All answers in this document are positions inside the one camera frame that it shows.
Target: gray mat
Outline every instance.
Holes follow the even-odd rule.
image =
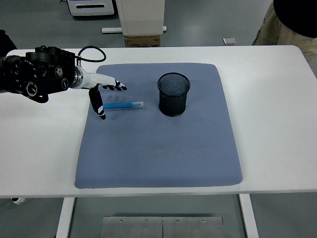
[[[159,111],[157,81],[167,72],[188,77],[185,112]],[[197,187],[242,181],[239,157],[221,80],[212,64],[103,65],[127,91],[100,89],[104,103],[144,102],[142,108],[107,109],[101,120],[91,105],[80,148],[75,186]]]

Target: white machine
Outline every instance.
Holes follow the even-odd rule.
[[[112,0],[67,0],[72,16],[113,15]]]

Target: black mesh pen holder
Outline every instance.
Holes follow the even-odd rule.
[[[166,73],[158,80],[159,110],[166,116],[181,115],[186,108],[190,82],[180,73]]]

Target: metal plate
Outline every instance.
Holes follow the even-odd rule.
[[[104,217],[101,238],[224,238],[221,217]]]
[[[164,238],[224,238],[221,217],[164,217]]]
[[[104,217],[101,238],[162,238],[162,217]]]

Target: blue pen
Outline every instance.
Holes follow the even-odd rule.
[[[104,109],[109,108],[134,108],[143,107],[143,102],[126,102],[126,103],[104,103]]]

